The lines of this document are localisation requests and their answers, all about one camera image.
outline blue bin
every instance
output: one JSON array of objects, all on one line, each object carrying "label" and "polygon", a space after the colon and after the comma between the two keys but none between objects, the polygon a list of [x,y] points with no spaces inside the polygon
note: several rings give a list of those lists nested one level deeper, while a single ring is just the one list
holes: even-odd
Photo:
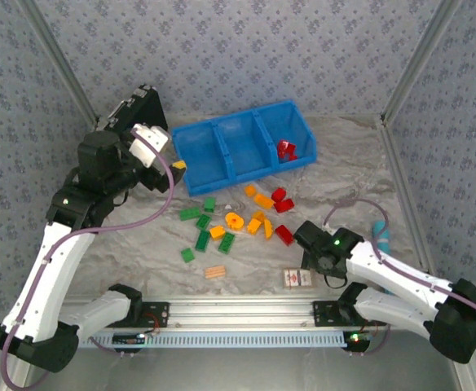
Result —
[{"label": "blue bin", "polygon": [[[316,140],[293,101],[237,112],[173,129],[186,162],[190,196],[296,169],[316,161]],[[296,145],[297,159],[278,159],[280,140]]]}]

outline orange block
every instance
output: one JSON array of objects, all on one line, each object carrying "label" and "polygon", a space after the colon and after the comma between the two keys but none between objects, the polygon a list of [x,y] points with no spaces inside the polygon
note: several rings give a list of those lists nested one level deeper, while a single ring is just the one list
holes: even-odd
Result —
[{"label": "orange block", "polygon": [[263,222],[263,226],[265,227],[265,239],[270,239],[273,232],[271,221],[265,219],[265,221]]},{"label": "orange block", "polygon": [[252,197],[256,194],[256,187],[254,187],[253,185],[247,185],[244,191],[248,197]]},{"label": "orange block", "polygon": [[225,222],[232,230],[239,231],[244,227],[245,221],[234,212],[225,215]]},{"label": "orange block", "polygon": [[253,213],[253,218],[259,220],[260,222],[265,221],[265,214],[261,210],[257,210]]},{"label": "orange block", "polygon": [[257,195],[254,196],[254,202],[258,205],[260,205],[264,209],[270,209],[272,208],[272,205],[274,205],[274,201],[271,200],[269,197],[265,197],[263,194],[258,193]]},{"label": "orange block", "polygon": [[258,232],[260,226],[262,226],[262,222],[254,218],[247,225],[247,232],[249,232],[251,235],[256,235],[256,232]]},{"label": "orange block", "polygon": [[211,238],[213,238],[213,240],[218,240],[225,235],[225,230],[223,229],[223,226],[215,226],[209,230],[209,233],[211,234]]}]

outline patterned wallpaper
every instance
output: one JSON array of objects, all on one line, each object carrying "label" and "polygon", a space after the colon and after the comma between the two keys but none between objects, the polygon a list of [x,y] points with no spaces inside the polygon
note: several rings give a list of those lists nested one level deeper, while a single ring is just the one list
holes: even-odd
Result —
[{"label": "patterned wallpaper", "polygon": [[165,109],[292,98],[382,112],[439,0],[38,0],[97,114],[146,81]]},{"label": "patterned wallpaper", "polygon": [[393,131],[439,272],[476,283],[476,0],[457,11]]},{"label": "patterned wallpaper", "polygon": [[76,163],[80,112],[14,2],[0,2],[0,322],[27,277],[51,196]]}]

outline red block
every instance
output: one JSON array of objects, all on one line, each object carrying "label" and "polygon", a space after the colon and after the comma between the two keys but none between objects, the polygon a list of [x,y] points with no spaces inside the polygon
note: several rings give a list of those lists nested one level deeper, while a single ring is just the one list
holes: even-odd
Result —
[{"label": "red block", "polygon": [[294,155],[294,152],[296,151],[296,145],[289,143],[287,140],[280,140],[276,149],[278,151],[278,157],[280,159],[284,159],[285,155]]},{"label": "red block", "polygon": [[287,212],[288,210],[294,208],[294,202],[290,198],[288,198],[287,200],[276,202],[274,204],[274,208],[278,213]]},{"label": "red block", "polygon": [[288,246],[293,243],[293,234],[291,234],[287,227],[283,224],[276,228],[274,232],[280,237],[281,241],[287,244]]},{"label": "red block", "polygon": [[271,195],[271,199],[274,202],[280,202],[287,195],[287,191],[283,187],[278,187]]}]

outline green block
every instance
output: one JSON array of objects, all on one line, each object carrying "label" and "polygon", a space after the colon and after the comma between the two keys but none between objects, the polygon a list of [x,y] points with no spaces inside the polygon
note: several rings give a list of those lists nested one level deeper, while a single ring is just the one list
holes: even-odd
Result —
[{"label": "green block", "polygon": [[216,198],[209,197],[205,199],[204,211],[214,213],[214,207],[216,206]]},{"label": "green block", "polygon": [[198,227],[199,230],[205,231],[205,228],[209,225],[211,222],[211,217],[207,216],[206,214],[202,214],[198,221],[196,222],[196,226]]},{"label": "green block", "polygon": [[185,222],[186,220],[199,218],[200,215],[201,215],[200,208],[198,208],[197,206],[195,208],[182,209],[180,211],[180,220]]},{"label": "green block", "polygon": [[195,254],[192,253],[190,248],[185,248],[180,252],[182,254],[183,261],[189,263],[193,259],[195,259]]},{"label": "green block", "polygon": [[209,242],[209,231],[201,231],[196,241],[195,250],[205,253],[207,243]]},{"label": "green block", "polygon": [[233,234],[230,234],[229,232],[226,232],[223,236],[220,246],[218,247],[218,251],[224,254],[228,254],[229,251],[231,251],[232,242],[234,241],[235,236]]}]

